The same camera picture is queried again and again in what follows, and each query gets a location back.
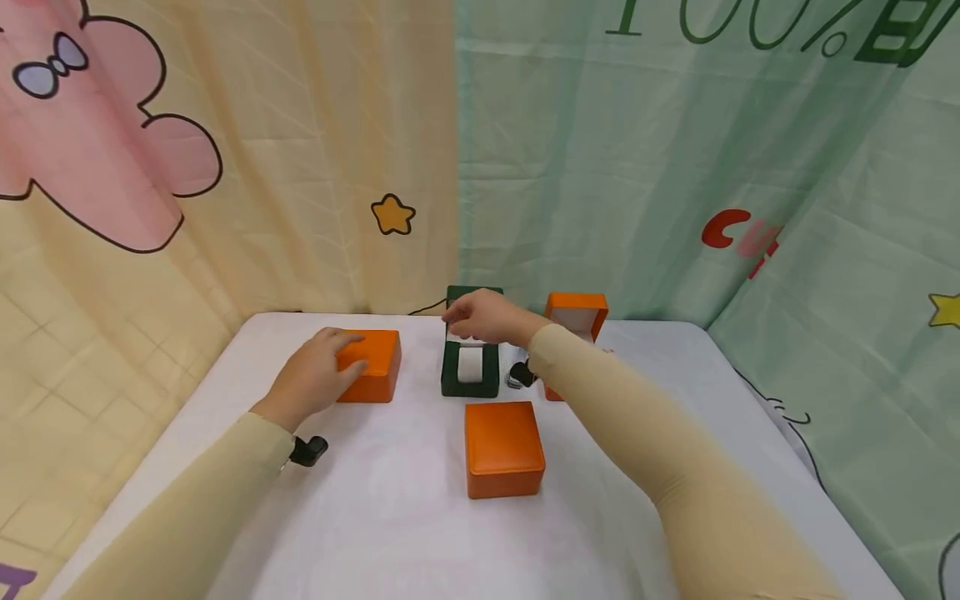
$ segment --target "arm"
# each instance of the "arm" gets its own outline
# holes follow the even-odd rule
[[[684,599],[842,597],[763,491],[652,381],[494,292],[461,297],[444,320],[455,335],[528,348],[531,370],[657,507]]]
[[[293,447],[280,426],[251,413],[241,417],[133,520],[64,600],[203,598]]]
[[[294,352],[270,392],[151,502],[63,598],[204,598],[293,451],[293,432],[367,368],[358,361],[337,371],[337,352],[362,339],[325,328]]]

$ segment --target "arm sleeve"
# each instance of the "arm sleeve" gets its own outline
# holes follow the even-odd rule
[[[247,413],[131,522],[63,599],[204,598],[293,447],[289,432]]]
[[[682,598],[843,597],[763,491],[652,381],[556,324],[534,336],[530,366],[657,507]]]

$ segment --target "orange watch box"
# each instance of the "orange watch box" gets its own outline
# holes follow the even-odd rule
[[[468,404],[467,496],[533,495],[546,469],[531,402]]]
[[[389,402],[394,399],[400,373],[400,332],[392,329],[354,329],[365,337],[340,350],[337,369],[358,360],[368,361],[367,370],[337,400],[338,402]]]
[[[603,322],[607,319],[607,297],[603,294],[567,294],[553,292],[546,299],[543,316],[561,324],[590,343],[597,341]],[[543,384],[546,399],[563,402],[559,394]]]

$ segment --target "yellow star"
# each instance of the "yellow star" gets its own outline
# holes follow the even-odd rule
[[[930,319],[930,326],[953,325],[960,329],[960,294],[956,296],[930,294],[929,297],[937,307],[937,312],[933,313],[933,318]]]
[[[380,202],[371,204],[370,210],[376,217],[376,225],[380,228],[380,233],[384,235],[409,234],[410,222],[417,215],[417,211],[412,206],[405,205],[393,194],[387,194]]]

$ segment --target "backdrop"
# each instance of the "backdrop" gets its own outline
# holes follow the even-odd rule
[[[708,328],[904,595],[960,598],[958,8],[0,0],[6,600],[250,314],[454,280]]]
[[[456,13],[463,280],[708,327],[910,599],[960,598],[958,7]]]
[[[35,598],[251,314],[456,276],[444,1],[0,0],[0,595]]]

